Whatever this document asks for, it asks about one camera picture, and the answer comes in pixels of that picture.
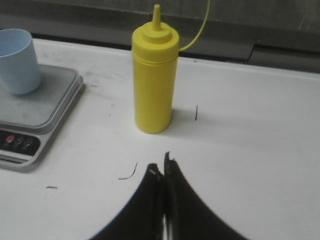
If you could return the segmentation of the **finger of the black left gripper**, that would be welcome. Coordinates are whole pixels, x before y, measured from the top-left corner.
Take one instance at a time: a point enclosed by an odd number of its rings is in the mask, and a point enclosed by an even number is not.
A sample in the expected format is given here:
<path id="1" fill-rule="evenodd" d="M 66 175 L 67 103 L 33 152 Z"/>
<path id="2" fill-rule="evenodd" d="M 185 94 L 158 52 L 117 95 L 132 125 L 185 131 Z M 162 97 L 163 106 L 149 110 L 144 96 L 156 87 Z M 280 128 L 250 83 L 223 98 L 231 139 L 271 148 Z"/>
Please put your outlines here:
<path id="1" fill-rule="evenodd" d="M 197 195 L 178 163 L 164 157 L 164 209 L 168 240 L 245 240 Z"/>
<path id="2" fill-rule="evenodd" d="M 150 163 L 124 208 L 93 240 L 161 240 L 164 232 L 165 179 Z"/>

